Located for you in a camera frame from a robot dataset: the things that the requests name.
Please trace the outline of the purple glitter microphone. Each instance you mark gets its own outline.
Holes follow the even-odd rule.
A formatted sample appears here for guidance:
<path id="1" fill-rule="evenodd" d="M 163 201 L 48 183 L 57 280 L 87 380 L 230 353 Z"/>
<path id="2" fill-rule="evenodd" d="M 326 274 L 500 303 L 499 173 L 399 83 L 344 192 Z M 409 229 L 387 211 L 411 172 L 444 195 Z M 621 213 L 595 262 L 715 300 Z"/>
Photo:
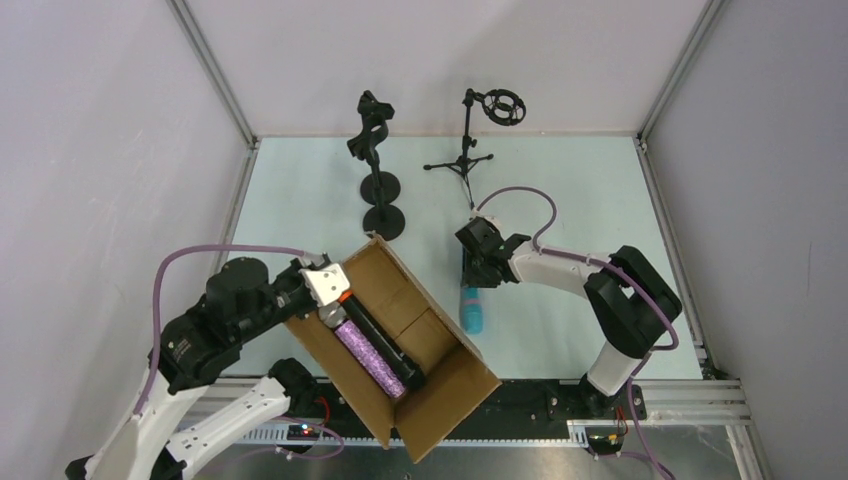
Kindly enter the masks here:
<path id="1" fill-rule="evenodd" d="M 406 393 L 407 388 L 400 378 L 394 373 L 374 344 L 366 337 L 363 329 L 357 325 L 354 318 L 340 305 L 332 304 L 321 307 L 318 315 L 320 321 L 343 343 L 385 394 L 392 399 L 399 399 Z"/>

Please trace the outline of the teal microphone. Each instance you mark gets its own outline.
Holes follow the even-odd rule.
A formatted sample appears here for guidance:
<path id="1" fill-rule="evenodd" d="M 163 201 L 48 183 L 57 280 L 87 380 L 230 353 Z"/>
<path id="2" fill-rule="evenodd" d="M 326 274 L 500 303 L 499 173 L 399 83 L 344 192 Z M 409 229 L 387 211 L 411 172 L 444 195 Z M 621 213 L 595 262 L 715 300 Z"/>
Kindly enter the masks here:
<path id="1" fill-rule="evenodd" d="M 460 325 L 469 335 L 477 335 L 484 328 L 484 311 L 478 288 L 463 286 L 460 290 Z"/>

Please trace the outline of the black microphone orange end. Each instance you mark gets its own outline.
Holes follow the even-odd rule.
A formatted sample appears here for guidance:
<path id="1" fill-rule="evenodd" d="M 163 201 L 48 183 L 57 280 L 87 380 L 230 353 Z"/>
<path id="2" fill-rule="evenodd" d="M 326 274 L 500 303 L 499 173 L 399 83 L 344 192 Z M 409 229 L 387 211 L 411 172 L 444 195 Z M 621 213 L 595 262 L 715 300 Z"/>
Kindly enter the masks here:
<path id="1" fill-rule="evenodd" d="M 352 291 L 346 292 L 340 298 L 339 305 L 363 329 L 366 337 L 374 344 L 378 352 L 384 357 L 391 369 L 407 388 L 406 393 L 418 390 L 424 386 L 425 375 L 422 368 L 388 335 L 382 325 L 373 317 Z"/>

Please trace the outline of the brown cardboard box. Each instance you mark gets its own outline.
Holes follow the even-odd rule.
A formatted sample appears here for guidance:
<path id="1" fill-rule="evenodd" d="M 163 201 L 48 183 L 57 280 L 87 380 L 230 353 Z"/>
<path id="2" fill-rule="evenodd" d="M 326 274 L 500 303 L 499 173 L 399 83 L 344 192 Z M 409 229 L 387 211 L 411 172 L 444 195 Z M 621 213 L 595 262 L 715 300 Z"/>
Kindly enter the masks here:
<path id="1" fill-rule="evenodd" d="M 481 406 L 501 381 L 479 350 L 381 236 L 342 263 L 353 295 L 422 368 L 424 384 L 390 398 L 311 310 L 288 331 L 327 374 L 378 443 L 398 433 L 415 464 Z"/>

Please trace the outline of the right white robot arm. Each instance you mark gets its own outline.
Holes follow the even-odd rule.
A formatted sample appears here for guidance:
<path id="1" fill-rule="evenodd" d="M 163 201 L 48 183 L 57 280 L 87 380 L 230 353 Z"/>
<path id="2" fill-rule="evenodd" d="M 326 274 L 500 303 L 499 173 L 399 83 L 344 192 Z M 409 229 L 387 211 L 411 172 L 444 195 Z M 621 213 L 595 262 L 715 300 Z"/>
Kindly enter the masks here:
<path id="1" fill-rule="evenodd" d="M 633 246 L 603 255 L 556 250 L 529 235 L 505 238 L 482 216 L 471 219 L 456 237 L 463 248 L 462 280 L 470 287 L 533 283 L 589 302 L 605 343 L 577 391 L 583 409 L 594 416 L 613 407 L 663 335 L 679 342 L 673 322 L 683 311 L 682 302 Z"/>

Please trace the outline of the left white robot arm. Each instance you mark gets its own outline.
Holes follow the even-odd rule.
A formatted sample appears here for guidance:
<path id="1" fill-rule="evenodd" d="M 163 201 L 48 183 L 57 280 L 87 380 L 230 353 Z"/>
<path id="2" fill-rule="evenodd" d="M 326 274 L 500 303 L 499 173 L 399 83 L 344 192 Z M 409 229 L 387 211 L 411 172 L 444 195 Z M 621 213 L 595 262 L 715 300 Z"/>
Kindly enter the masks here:
<path id="1" fill-rule="evenodd" d="M 294 358 L 280 359 L 243 396 L 185 430 L 178 425 L 243 346 L 317 303 L 298 258 L 276 278 L 256 258 L 227 262 L 209 278 L 198 303 L 168 322 L 152 355 L 154 383 L 141 411 L 129 412 L 93 455 L 71 461 L 68 479 L 192 479 L 211 460 L 261 424 L 303 413 L 318 397 L 315 378 Z"/>

